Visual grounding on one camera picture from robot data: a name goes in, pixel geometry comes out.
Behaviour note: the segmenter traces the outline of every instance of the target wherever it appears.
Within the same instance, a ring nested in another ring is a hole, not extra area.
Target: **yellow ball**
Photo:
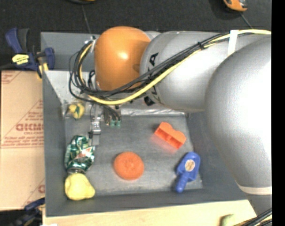
[[[81,103],[77,103],[76,105],[72,104],[68,109],[75,119],[80,119],[85,112],[85,107]]]

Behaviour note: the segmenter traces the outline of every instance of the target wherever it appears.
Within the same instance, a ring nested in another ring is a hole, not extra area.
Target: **black cable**
[[[255,226],[258,223],[262,222],[264,219],[266,219],[267,217],[269,217],[272,214],[272,208],[268,209],[267,211],[261,213],[260,215],[258,215],[257,217],[249,220],[248,222],[244,223],[241,226]]]
[[[160,70],[156,75],[159,75],[161,74],[163,71],[165,71],[166,69],[168,69],[169,67],[175,65],[176,63],[178,63],[179,61],[183,60],[185,57],[187,57],[188,55],[190,55],[191,53],[193,53],[194,51],[196,51],[198,48],[203,48],[203,46],[205,44],[207,44],[208,42],[212,41],[213,39],[216,39],[216,38],[219,38],[223,35],[226,35],[228,33],[224,33],[224,34],[217,34],[205,41],[203,41],[202,43],[198,43],[198,44],[194,44],[193,46],[190,46],[188,47],[187,49],[177,53],[176,55],[170,57],[169,59],[167,59],[166,61],[160,63],[159,65],[157,65],[156,67],[154,67],[153,69],[149,70],[148,72],[146,72],[145,74],[139,76],[138,78],[136,78],[135,80],[131,81],[130,83],[127,83],[117,89],[114,89],[112,91],[91,91],[87,88],[85,88],[85,86],[82,84],[82,88],[84,89],[85,92],[87,92],[87,94],[89,95],[100,95],[100,96],[112,96],[114,94],[117,94],[117,93],[131,93],[133,92],[134,90],[130,90],[130,91],[126,91],[125,89],[135,85],[136,83],[138,82],[141,82],[141,81],[146,81],[146,83],[148,83],[147,81],[149,81],[150,79],[144,79],[146,76],[150,75],[150,74],[153,74],[154,72],[156,72],[157,70]],[[140,88],[142,88],[146,83],[144,83],[143,85],[141,86],[138,86],[135,88],[135,90],[138,90]]]
[[[83,4],[82,4],[82,11],[83,11],[83,15],[84,15],[84,19],[85,19],[85,22],[86,22],[86,26],[87,26],[88,32],[89,32],[89,34],[91,34],[91,30],[90,30],[90,27],[89,27],[89,23],[88,23],[88,20],[87,20],[87,16],[86,16],[86,12],[85,12]]]
[[[13,68],[15,68],[15,66],[13,64],[1,65],[0,71],[5,70],[5,69],[13,69]]]
[[[85,49],[87,49],[88,46],[91,45],[92,41],[90,41],[89,43],[87,43],[85,46],[83,46],[81,48],[81,50],[79,51],[79,53],[77,55],[77,58],[76,58],[75,63],[74,63],[74,68],[73,68],[73,71],[71,73],[71,77],[73,77],[72,81],[74,81],[75,87],[77,87],[80,90],[81,94],[84,93],[84,94],[87,94],[90,96],[98,96],[99,98],[103,98],[103,99],[109,99],[108,97],[111,97],[111,96],[116,95],[116,94],[133,93],[133,92],[139,90],[140,88],[145,87],[153,79],[155,79],[159,75],[161,75],[162,72],[164,72],[168,68],[172,67],[173,65],[177,64],[178,62],[182,61],[183,59],[185,59],[187,56],[194,53],[195,51],[197,51],[199,49],[205,49],[206,48],[205,46],[209,46],[209,45],[212,45],[212,44],[215,44],[218,42],[227,41],[229,39],[228,37],[225,39],[213,41],[213,40],[218,39],[220,37],[223,37],[224,35],[227,35],[227,34],[229,34],[229,33],[227,32],[227,33],[216,34],[216,35],[212,36],[211,38],[208,38],[202,42],[198,42],[197,44],[194,44],[194,45],[184,49],[183,51],[175,54],[174,56],[170,57],[169,59],[165,60],[164,62],[158,64],[157,66],[155,66],[151,70],[147,71],[143,75],[139,76],[135,80],[133,80],[133,81],[117,88],[117,89],[111,90],[111,91],[104,91],[104,90],[98,91],[98,90],[91,89],[90,87],[86,86],[86,83],[85,83],[85,81],[83,81],[83,78],[79,79],[79,75],[82,73],[81,72],[82,63],[83,63],[84,59],[86,58],[87,54],[89,53],[88,50],[86,51],[86,53],[84,53],[84,51],[85,51]],[[252,32],[241,33],[238,36],[244,36],[244,35],[248,35],[248,34],[252,34]],[[136,86],[135,88],[131,89],[131,87],[137,83],[141,83],[141,84],[139,86]]]
[[[272,219],[269,219],[259,224],[259,226],[271,226],[271,225],[272,225]]]
[[[240,15],[242,17],[242,19],[244,20],[244,22],[251,28],[253,29],[253,27],[250,25],[250,23],[248,22],[248,20],[245,18],[245,16],[243,15],[243,12],[240,12]]]

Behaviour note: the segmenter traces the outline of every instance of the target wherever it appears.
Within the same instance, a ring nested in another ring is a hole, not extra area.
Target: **orange round sponge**
[[[121,178],[134,180],[143,174],[144,163],[136,153],[123,152],[115,158],[113,168]]]

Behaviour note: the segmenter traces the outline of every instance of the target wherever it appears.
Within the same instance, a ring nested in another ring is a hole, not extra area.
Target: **orange plastic block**
[[[173,129],[167,122],[162,122],[154,134],[177,149],[186,141],[186,136],[181,131]]]

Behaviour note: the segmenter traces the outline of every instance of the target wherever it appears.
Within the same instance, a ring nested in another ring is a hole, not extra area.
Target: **gray tray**
[[[159,108],[158,105],[146,107],[141,104],[130,105],[129,110],[124,111],[120,129],[101,123],[101,140],[95,164],[87,172],[88,179],[96,189],[95,197],[77,202],[65,196],[64,179],[67,173],[63,161],[66,146],[74,135],[90,130],[88,114],[78,121],[63,117],[64,104],[73,100],[67,86],[69,72],[66,62],[87,38],[87,34],[42,34],[41,47],[53,47],[59,54],[56,57],[58,71],[46,72],[43,77],[46,215],[51,217],[245,199],[209,138],[204,113],[183,114]],[[74,46],[69,44],[63,51],[62,43],[67,40],[74,41]],[[162,121],[169,122],[187,136],[180,149],[173,150],[154,137],[153,133]],[[112,160],[125,150],[138,153],[145,163],[143,176],[135,182],[120,179],[112,169]],[[201,157],[199,175],[179,194],[173,190],[175,166],[188,151],[195,151]]]

